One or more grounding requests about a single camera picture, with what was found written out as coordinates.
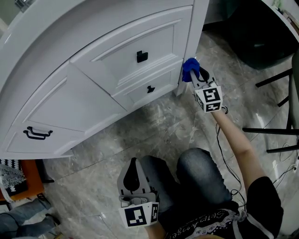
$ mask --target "blue jeans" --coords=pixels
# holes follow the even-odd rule
[[[158,220],[167,232],[232,201],[217,165],[203,149],[191,148],[180,156],[180,183],[174,180],[164,160],[145,156],[140,163],[150,186],[158,191]]]
[[[0,237],[39,237],[55,227],[52,217],[46,217],[39,223],[22,225],[26,220],[32,218],[38,212],[51,208],[48,202],[38,198],[32,202],[23,204],[7,213],[0,214]]]

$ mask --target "black t-shirt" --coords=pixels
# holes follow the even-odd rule
[[[233,219],[239,214],[233,204],[211,213],[202,215],[186,225],[171,231],[167,239],[193,239],[201,235],[217,235],[225,239],[234,239]],[[248,189],[247,213],[257,220],[276,238],[280,230],[283,209],[278,194],[268,177],[256,179]],[[268,237],[252,225],[247,219],[238,222],[243,239],[267,239]]]

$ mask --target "forearm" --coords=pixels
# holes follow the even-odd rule
[[[213,112],[212,115],[219,124],[234,152],[247,192],[249,186],[256,179],[266,175],[246,136],[234,125],[223,111]]]
[[[164,239],[166,236],[166,231],[159,222],[146,226],[145,230],[149,235],[149,239]]]

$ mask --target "black drawer knob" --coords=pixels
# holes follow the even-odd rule
[[[152,93],[155,90],[155,87],[148,86],[148,94]]]
[[[53,133],[52,130],[50,130],[47,134],[35,133],[33,132],[33,128],[31,126],[28,126],[27,129],[30,131],[32,135],[37,136],[37,137],[30,136],[28,130],[24,130],[23,133],[26,134],[27,137],[32,140],[45,140],[46,137],[50,137],[51,133]]]
[[[138,51],[137,52],[137,63],[144,62],[149,58],[148,52]]]

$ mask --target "black sleeve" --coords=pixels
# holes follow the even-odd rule
[[[277,237],[284,210],[273,183],[268,177],[256,179],[248,188],[247,212]]]

